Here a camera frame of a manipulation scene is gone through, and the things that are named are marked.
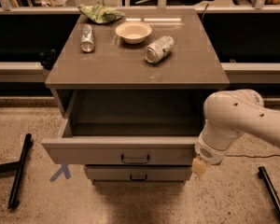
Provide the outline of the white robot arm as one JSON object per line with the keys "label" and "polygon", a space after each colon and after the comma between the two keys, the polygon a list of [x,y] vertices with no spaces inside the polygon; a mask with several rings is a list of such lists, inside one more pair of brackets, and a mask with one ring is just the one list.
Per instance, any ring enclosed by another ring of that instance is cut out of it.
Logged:
{"label": "white robot arm", "polygon": [[206,98],[203,114],[205,124],[192,162],[197,176],[221,163],[231,144],[244,133],[280,148],[280,111],[265,108],[256,91],[214,92]]}

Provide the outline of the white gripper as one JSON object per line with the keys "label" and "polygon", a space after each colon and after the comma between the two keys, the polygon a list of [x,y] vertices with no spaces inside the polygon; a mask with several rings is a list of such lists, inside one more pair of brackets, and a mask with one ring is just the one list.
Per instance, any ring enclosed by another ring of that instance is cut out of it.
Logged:
{"label": "white gripper", "polygon": [[216,150],[208,146],[201,135],[198,136],[194,149],[198,157],[193,159],[191,169],[198,177],[204,175],[211,164],[221,163],[227,153],[226,150]]}

